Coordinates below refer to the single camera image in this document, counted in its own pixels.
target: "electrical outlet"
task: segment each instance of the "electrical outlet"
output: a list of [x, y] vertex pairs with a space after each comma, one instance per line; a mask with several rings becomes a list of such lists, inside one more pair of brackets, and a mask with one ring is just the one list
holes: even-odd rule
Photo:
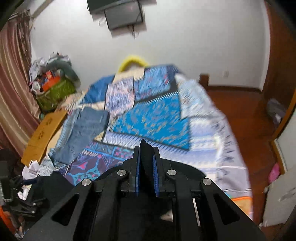
[[228, 78], [228, 77], [229, 77], [229, 71], [228, 71], [228, 70], [225, 70], [225, 71], [223, 72], [223, 78], [226, 79], [226, 78]]

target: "green bag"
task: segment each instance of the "green bag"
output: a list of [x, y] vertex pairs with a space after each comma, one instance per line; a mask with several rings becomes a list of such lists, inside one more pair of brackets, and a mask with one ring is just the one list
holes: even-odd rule
[[52, 112], [57, 105], [67, 96], [76, 92], [73, 83], [67, 78], [52, 86], [42, 95], [37, 95], [37, 103], [43, 113]]

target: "bed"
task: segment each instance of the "bed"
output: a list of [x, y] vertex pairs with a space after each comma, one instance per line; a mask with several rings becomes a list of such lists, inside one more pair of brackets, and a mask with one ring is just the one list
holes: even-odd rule
[[[138, 68], [103, 77], [64, 106], [69, 115], [39, 175], [59, 171], [73, 185], [85, 178], [95, 180], [131, 158], [133, 148], [144, 139], [159, 148], [161, 158], [203, 171], [252, 218], [248, 169], [229, 123], [205, 89], [176, 66]], [[61, 163], [54, 155], [65, 148], [77, 116], [86, 108], [107, 111], [109, 120], [73, 160]]]

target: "gray bag on floor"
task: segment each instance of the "gray bag on floor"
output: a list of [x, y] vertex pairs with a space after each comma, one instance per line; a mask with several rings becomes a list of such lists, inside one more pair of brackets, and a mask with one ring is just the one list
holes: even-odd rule
[[271, 98], [267, 102], [266, 110], [268, 115], [272, 118], [275, 127], [279, 126], [287, 111], [286, 108], [275, 98]]

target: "triangular cutout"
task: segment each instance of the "triangular cutout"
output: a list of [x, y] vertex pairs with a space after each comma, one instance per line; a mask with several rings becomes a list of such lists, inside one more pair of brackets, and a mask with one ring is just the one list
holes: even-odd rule
[[219, 194], [214, 194], [214, 199], [224, 225], [239, 220], [239, 215], [220, 197]]
[[79, 199], [79, 194], [76, 193], [60, 210], [58, 210], [53, 216], [52, 220], [67, 226], [70, 222], [74, 208]]

